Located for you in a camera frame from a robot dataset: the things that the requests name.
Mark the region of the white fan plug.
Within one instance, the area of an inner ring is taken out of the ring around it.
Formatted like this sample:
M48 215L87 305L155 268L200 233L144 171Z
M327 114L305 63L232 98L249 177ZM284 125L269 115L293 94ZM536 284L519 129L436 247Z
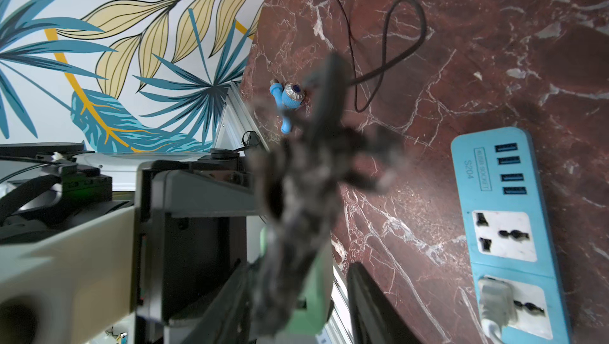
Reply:
M482 331L495 344L504 344L505 327L518 321L513 289L503 281L482 277L478 281L479 312Z

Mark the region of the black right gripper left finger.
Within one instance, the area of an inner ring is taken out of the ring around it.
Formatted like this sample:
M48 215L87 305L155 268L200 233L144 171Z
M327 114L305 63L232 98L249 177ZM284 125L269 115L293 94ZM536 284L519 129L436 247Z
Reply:
M241 263L182 343L249 343L250 266Z

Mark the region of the teal power strip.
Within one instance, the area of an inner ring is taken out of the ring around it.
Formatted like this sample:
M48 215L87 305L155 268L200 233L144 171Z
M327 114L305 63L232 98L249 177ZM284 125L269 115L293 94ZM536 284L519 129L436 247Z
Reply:
M569 343L571 326L530 134L507 127L450 146L477 297L482 277L508 283L518 321L504 343Z

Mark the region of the green power adapter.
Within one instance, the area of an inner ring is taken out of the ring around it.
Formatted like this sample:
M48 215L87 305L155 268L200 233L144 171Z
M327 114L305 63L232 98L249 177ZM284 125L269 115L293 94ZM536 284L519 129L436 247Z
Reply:
M333 269L331 240L327 239L306 277L290 321L282 331L274 335L275 338L294 334L314 337L323 331L334 306L331 299Z

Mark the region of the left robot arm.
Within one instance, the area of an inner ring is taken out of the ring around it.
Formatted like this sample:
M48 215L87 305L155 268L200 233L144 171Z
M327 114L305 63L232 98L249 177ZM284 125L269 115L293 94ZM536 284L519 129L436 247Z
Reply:
M102 169L54 160L1 198L1 341L246 343L245 159L214 148L136 170L113 197Z

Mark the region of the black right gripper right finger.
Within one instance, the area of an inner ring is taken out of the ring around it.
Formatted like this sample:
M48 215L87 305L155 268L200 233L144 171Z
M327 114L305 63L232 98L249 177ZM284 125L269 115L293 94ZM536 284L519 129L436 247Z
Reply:
M354 343L420 343L362 263L347 272Z

